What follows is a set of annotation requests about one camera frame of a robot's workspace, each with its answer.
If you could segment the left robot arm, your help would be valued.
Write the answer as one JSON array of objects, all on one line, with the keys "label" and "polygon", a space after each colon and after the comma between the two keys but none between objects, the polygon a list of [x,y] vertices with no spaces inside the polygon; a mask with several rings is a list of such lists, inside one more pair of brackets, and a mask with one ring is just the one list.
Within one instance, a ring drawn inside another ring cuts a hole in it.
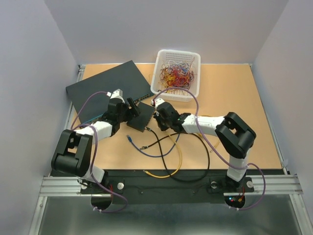
[{"label": "left robot arm", "polygon": [[92,146],[101,139],[112,137],[120,129],[121,123],[140,114],[141,110],[132,98],[127,98],[127,102],[121,98],[111,98],[107,111],[96,122],[83,124],[83,128],[77,131],[66,129],[61,133],[51,160],[52,169],[91,181],[98,193],[105,192],[109,181],[105,178],[105,171],[92,163]]}]

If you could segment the small black network switch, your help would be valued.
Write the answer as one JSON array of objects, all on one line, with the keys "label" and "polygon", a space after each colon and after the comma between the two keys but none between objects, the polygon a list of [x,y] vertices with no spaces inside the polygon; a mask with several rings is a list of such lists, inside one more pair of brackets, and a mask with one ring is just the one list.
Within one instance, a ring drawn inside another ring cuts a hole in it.
[{"label": "small black network switch", "polygon": [[127,126],[137,131],[144,132],[153,116],[153,113],[155,112],[155,108],[143,102],[138,104],[138,108],[140,109],[140,115],[128,121]]}]

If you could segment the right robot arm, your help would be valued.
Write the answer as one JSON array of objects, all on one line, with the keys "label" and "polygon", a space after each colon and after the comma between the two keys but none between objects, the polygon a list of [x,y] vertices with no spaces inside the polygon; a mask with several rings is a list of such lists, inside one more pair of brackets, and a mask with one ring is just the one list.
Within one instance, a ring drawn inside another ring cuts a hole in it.
[{"label": "right robot arm", "polygon": [[229,112],[220,117],[179,114],[169,102],[163,99],[152,101],[152,106],[156,109],[154,118],[161,131],[172,129],[176,133],[218,137],[229,154],[226,188],[236,191],[243,185],[247,156],[256,139],[256,133],[236,113]]}]

